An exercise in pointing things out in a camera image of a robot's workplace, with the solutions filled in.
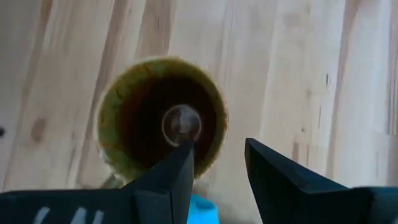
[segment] blue object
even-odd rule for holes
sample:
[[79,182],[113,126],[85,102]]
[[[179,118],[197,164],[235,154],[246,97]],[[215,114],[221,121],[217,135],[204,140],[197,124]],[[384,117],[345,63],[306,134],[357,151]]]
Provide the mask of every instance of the blue object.
[[188,224],[219,224],[217,206],[201,196],[191,195]]

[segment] wooden board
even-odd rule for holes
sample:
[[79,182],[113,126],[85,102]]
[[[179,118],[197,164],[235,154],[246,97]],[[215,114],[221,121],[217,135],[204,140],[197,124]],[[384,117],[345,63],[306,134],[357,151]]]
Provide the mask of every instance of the wooden board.
[[104,88],[176,55],[209,71],[226,144],[194,191],[227,223],[259,223],[252,137],[347,186],[396,185],[396,0],[15,0],[0,9],[0,190],[95,188]]

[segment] cyan plastic part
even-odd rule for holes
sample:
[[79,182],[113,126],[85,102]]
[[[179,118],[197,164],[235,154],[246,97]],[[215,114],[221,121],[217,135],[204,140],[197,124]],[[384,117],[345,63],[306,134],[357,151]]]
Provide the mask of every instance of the cyan plastic part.
[[188,224],[219,224],[217,206],[199,195],[192,195],[189,203]]

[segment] light wood grain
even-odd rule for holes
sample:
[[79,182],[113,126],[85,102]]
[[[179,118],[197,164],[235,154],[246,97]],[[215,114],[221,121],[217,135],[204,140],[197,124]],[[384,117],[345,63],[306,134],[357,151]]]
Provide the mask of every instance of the light wood grain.
[[14,0],[0,9],[0,190],[96,188],[100,94],[133,63],[176,55],[229,109],[194,191],[259,223],[244,139],[347,186],[396,185],[397,0]]

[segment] wooden surface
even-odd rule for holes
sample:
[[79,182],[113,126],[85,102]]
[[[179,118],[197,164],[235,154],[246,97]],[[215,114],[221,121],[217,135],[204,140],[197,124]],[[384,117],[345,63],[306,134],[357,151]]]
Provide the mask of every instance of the wooden surface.
[[260,222],[246,137],[347,186],[398,184],[398,0],[4,1],[0,49],[0,190],[99,186],[99,95],[160,55],[225,94],[226,144],[195,182],[223,222]]

